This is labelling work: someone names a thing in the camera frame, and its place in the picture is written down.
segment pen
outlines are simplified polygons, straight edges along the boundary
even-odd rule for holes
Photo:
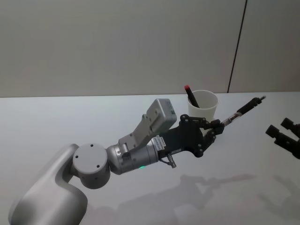
[[[195,98],[195,96],[193,95],[193,93],[192,93],[191,89],[189,88],[189,86],[188,86],[188,85],[185,85],[185,86],[184,86],[184,89],[185,89],[186,92],[187,92],[187,96],[188,96],[188,99],[189,99],[189,101],[191,102],[191,104],[192,104],[193,106],[199,108],[199,105],[198,105],[198,103],[197,103],[197,101],[196,101],[196,98]]]

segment white table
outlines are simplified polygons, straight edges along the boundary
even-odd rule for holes
[[[112,174],[99,190],[73,178],[89,200],[81,225],[299,224],[300,161],[265,131],[285,117],[300,122],[300,92],[218,94],[216,118],[262,95],[263,104],[226,127],[202,158],[183,152],[174,156],[175,169],[159,162]],[[188,112],[185,95],[0,99],[0,224],[63,145],[115,144],[155,98],[170,98],[178,117]]]

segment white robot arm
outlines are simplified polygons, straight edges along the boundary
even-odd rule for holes
[[[33,185],[14,202],[8,216],[9,223],[78,225],[86,212],[88,200],[81,190],[68,184],[73,176],[87,188],[97,189],[108,182],[110,172],[122,174],[158,161],[175,168],[173,154],[190,151],[198,158],[203,156],[225,126],[264,98],[253,98],[222,123],[181,115],[178,127],[173,129],[170,127],[177,117],[170,100],[156,99],[136,129],[119,139],[117,144],[107,149],[94,143],[64,147]],[[200,128],[209,131],[203,135]]]

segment gray wall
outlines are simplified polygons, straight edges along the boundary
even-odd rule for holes
[[[300,1],[249,0],[230,92],[300,91]]]
[[[1,0],[0,97],[226,92],[244,5]],[[230,92],[300,90],[298,9],[248,1]]]

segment white paper cup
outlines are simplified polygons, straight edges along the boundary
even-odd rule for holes
[[[193,94],[199,108],[193,106],[188,99],[188,114],[192,117],[205,117],[207,121],[214,120],[216,107],[218,105],[217,96],[208,90],[194,90]]]

